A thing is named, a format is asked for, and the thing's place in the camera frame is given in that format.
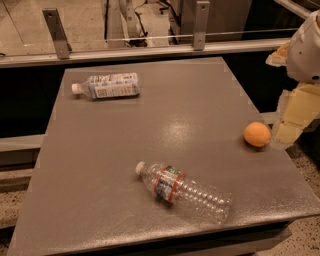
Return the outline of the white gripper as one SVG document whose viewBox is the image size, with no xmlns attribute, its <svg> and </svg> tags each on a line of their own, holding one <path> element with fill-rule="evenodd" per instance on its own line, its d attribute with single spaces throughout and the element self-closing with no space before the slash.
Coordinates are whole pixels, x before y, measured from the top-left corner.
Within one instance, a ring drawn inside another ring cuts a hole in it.
<svg viewBox="0 0 320 256">
<path fill-rule="evenodd" d="M 280 95 L 270 146 L 287 149 L 304 129 L 320 115 L 320 10 L 312 12 L 299 29 L 266 59 L 266 64 L 284 66 L 287 75 L 298 81 Z"/>
</svg>

